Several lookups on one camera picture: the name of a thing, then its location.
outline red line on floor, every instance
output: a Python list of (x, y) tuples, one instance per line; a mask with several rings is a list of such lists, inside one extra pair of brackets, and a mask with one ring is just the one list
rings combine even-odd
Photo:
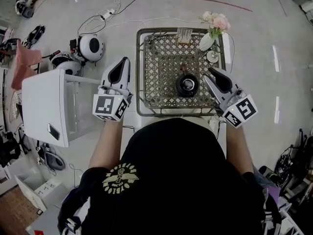
[(228, 3), (228, 2), (221, 2), (221, 1), (217, 1), (217, 0), (204, 0), (204, 1), (218, 2), (218, 3), (222, 3), (222, 4), (226, 4), (226, 5), (230, 5), (230, 6), (233, 6), (233, 7), (239, 8), (239, 9), (243, 9), (243, 10), (246, 10), (246, 11), (253, 12), (252, 10), (249, 10), (249, 9), (246, 9), (246, 8), (243, 8), (243, 7), (240, 7), (240, 6), (237, 6), (237, 5), (234, 5), (234, 4), (231, 4), (231, 3)]

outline power strip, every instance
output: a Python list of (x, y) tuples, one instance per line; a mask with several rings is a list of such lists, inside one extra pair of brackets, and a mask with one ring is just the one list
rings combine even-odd
[(107, 13), (103, 15), (104, 19), (106, 21), (109, 20), (113, 16), (114, 12), (115, 12), (114, 9), (108, 10)]

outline metal rack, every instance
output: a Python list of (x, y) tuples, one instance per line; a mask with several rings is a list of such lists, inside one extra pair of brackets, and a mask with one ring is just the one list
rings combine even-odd
[[(200, 51), (199, 43), (207, 29), (192, 28), (188, 45), (177, 43), (178, 28), (146, 28), (137, 33), (136, 39), (136, 109), (140, 116), (212, 116), (215, 100), (209, 94), (202, 75), (209, 67), (225, 70), (222, 37), (209, 50), (219, 54), (219, 61), (208, 62)], [(179, 97), (175, 82), (182, 74), (184, 63), (188, 72), (199, 81), (197, 94), (192, 98)]]

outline wall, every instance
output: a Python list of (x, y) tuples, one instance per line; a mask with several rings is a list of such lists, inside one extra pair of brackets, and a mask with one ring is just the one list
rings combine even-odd
[(0, 25), (17, 29), (21, 22), (15, 12), (15, 0), (0, 0)]

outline concrete floor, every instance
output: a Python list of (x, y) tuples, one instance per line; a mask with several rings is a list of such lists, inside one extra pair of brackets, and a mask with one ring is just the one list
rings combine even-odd
[[(121, 8), (131, 1), (121, 0)], [(232, 26), (229, 33), (234, 38), (236, 49), (232, 74), (252, 95), (259, 110), (259, 114), (244, 125), (247, 143), (256, 167), (267, 165), (274, 168), (282, 151), (295, 142), (298, 129), (303, 128), (308, 134), (313, 124), (310, 93), (313, 71), (308, 69), (308, 64), (313, 62), (313, 27), (292, 0), (280, 0), (287, 16), (278, 0), (219, 1), (251, 11), (207, 0), (137, 0), (109, 21), (107, 27), (128, 20), (160, 17), (196, 21), (207, 10), (226, 15)], [(84, 20), (102, 9), (114, 7), (112, 0), (45, 0), (32, 19), (22, 21), (16, 35), (24, 39), (35, 26), (42, 24), (46, 26), (46, 32), (33, 49), (40, 49), (43, 55), (58, 49), (68, 50), (70, 39), (76, 37)], [(146, 23), (146, 27), (160, 26), (204, 27), (200, 23), (170, 19)], [(91, 65), (86, 69), (85, 76), (99, 79), (103, 70), (121, 56), (128, 56), (134, 64), (138, 29), (139, 23), (131, 22), (103, 30), (99, 37), (105, 41), (105, 54), (97, 68)], [(273, 49), (276, 49), (276, 62)], [(232, 40), (228, 52), (232, 58)], [(13, 70), (10, 70), (8, 81), (12, 75)], [(134, 65), (131, 78), (129, 89), (134, 93)], [(7, 86), (8, 100), (11, 94)], [(140, 128), (147, 120), (136, 114), (133, 100), (125, 113), (124, 125)], [(20, 119), (12, 122), (10, 129), (15, 130), (19, 123)], [(67, 149), (57, 148), (57, 152), (66, 163), (86, 170), (102, 126), (100, 122), (93, 132), (71, 142)], [(124, 129), (122, 152), (132, 134), (132, 130)], [(45, 177), (51, 177), (44, 167), (41, 166), (41, 170)], [(68, 166), (57, 173), (68, 188), (74, 184), (73, 175)], [(81, 172), (76, 171), (76, 175), (81, 175)]]

